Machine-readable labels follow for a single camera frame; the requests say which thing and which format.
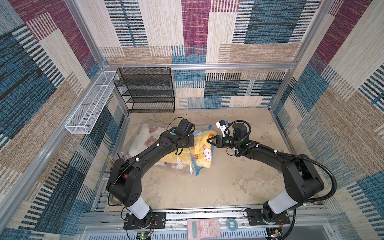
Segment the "clear vacuum bag blue zipper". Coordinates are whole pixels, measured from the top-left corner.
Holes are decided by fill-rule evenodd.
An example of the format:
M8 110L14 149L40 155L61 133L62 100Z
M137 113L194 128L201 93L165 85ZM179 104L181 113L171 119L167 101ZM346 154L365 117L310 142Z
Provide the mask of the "clear vacuum bag blue zipper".
M125 160L145 174L151 167L167 167L177 172L198 176L212 165L214 147L207 142L217 132L208 126L196 130L196 125L178 118L177 126L164 128L144 123L129 144Z

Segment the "white bear print blanket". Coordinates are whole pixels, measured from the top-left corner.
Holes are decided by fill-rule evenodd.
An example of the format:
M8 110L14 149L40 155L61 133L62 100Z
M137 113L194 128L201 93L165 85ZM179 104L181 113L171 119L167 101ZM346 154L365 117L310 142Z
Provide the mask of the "white bear print blanket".
M166 129L154 124L142 124L130 139L126 156L131 158L153 145Z

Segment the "yellow cartoon print blanket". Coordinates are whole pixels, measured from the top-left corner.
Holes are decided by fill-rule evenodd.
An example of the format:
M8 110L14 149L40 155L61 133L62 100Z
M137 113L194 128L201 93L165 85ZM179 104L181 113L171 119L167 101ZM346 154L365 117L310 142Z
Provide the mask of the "yellow cartoon print blanket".
M210 168L213 160L213 147L207 140L216 134L217 132L213 130L204 130L195 133L195 143L193 147L183 149L180 155L176 155L176 153L168 154L160 159L156 165L170 167L176 170L181 170L186 167L192 167L197 170L200 168Z

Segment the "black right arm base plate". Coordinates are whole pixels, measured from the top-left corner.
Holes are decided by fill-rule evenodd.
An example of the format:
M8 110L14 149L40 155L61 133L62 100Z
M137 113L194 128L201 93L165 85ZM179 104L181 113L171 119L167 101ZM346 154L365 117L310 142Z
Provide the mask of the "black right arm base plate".
M275 214L272 210L268 209L251 209L246 208L243 211L243 216L248 219L250 226L261 226L261 225L281 225L290 224L291 220L286 211Z

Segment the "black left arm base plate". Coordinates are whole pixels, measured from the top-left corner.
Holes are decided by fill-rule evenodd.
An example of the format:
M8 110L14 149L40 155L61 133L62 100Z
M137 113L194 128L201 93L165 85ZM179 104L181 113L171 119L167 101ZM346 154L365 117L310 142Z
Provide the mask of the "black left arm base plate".
M124 221L124 230L149 230L150 228L164 229L166 225L166 212L151 212L140 220L132 213L126 214Z

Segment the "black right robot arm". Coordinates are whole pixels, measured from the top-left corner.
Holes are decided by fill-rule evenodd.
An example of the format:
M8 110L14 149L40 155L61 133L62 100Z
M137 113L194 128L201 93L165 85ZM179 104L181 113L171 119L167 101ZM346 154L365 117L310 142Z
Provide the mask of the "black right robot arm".
M306 203L325 201L336 193L337 180L321 163L303 154L283 153L250 140L252 129L246 121L236 120L229 124L219 121L217 126L222 129L222 134L208 138L208 144L233 149L235 157L259 161L283 175L284 190L265 202L260 211L265 224L274 224L288 210L295 210Z

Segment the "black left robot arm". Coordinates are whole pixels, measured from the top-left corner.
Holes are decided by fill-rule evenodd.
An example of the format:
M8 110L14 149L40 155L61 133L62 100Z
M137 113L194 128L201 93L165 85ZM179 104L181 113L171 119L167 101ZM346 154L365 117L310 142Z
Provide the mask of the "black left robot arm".
M193 123L182 118L177 127L161 133L160 137L141 153L126 161L115 161L106 190L127 208L143 227L153 221L153 211L141 197L143 176L166 155L192 147L195 128Z

